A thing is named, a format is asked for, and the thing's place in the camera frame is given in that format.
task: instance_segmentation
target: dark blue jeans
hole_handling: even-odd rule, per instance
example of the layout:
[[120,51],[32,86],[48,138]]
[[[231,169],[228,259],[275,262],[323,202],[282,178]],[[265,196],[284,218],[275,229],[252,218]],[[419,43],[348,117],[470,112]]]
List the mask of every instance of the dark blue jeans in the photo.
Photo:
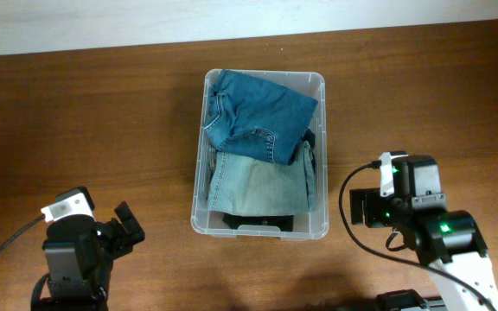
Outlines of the dark blue jeans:
[[205,131],[219,151],[289,165],[317,104],[285,86],[222,70],[209,94]]

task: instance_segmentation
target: jeans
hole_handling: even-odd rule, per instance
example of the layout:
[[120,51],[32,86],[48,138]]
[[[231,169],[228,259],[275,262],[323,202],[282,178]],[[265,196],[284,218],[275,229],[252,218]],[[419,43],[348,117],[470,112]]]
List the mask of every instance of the jeans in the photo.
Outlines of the jeans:
[[289,165],[318,102],[279,84],[222,70],[204,124],[218,150]]
[[238,216],[287,216],[316,210],[315,173],[308,142],[290,166],[217,152],[207,210]]

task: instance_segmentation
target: plastic bin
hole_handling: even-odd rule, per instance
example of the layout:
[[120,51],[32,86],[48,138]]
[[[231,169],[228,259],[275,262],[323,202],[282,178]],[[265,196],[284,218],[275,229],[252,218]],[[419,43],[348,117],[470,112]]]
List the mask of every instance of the plastic bin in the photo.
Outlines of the plastic bin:
[[328,220],[328,161],[326,152],[326,86],[324,78],[318,73],[271,72],[255,70],[236,70],[253,77],[267,79],[318,100],[318,105],[310,121],[309,128],[316,134],[316,194],[317,209],[305,215],[296,215],[293,232],[281,232],[276,226],[242,225],[238,230],[230,229],[223,221],[224,213],[204,211],[207,204],[208,187],[212,177],[208,157],[213,146],[208,142],[203,130],[208,117],[208,93],[221,69],[213,69],[205,77],[201,127],[199,129],[199,150],[195,171],[194,201],[191,210],[191,225],[196,232],[220,238],[235,238],[240,235],[276,237],[281,239],[319,239],[329,229]]

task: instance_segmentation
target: wooden table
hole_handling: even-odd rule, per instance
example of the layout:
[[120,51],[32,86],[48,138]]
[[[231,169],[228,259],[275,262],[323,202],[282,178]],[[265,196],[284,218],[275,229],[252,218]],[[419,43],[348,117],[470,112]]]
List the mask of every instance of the wooden table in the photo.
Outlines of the wooden table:
[[[212,68],[326,79],[324,239],[210,238],[191,228],[203,78]],[[85,185],[97,219],[126,200],[147,234],[115,262],[113,311],[292,310],[398,289],[435,295],[423,271],[358,249],[337,211],[347,174],[394,149],[437,159],[449,209],[476,218],[498,285],[498,21],[4,56],[0,244],[56,194]],[[349,187],[379,178],[366,172]],[[45,229],[37,225],[0,257],[0,310],[29,308],[48,270]],[[379,250],[389,233],[355,230]]]

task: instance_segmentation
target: green led light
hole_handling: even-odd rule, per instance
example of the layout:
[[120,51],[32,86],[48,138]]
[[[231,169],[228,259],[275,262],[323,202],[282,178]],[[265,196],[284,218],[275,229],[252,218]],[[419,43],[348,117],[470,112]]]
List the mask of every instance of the green led light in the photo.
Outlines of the green led light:
[[441,232],[449,232],[450,231],[450,228],[447,224],[441,224],[439,226],[439,229],[441,229]]

